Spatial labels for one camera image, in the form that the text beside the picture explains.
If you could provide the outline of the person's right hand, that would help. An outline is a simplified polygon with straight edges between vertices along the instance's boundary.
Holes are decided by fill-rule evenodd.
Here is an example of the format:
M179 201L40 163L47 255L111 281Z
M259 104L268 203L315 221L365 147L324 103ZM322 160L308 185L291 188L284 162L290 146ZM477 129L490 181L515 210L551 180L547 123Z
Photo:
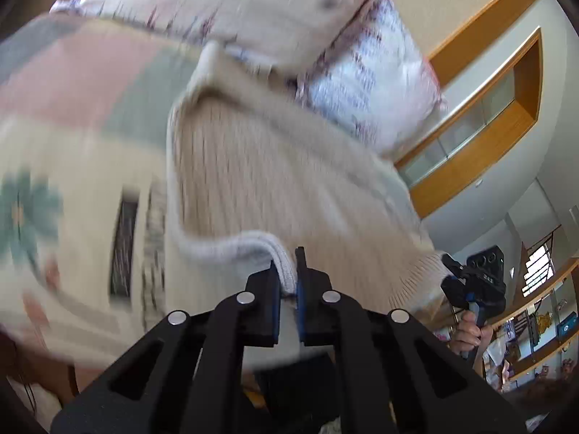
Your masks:
M456 355L470 354L476 351L476 358L480 358L488 348L493 338L494 331L491 325L479 327L476 324L476 315L473 311L465 311L462 318L452 333L448 348Z

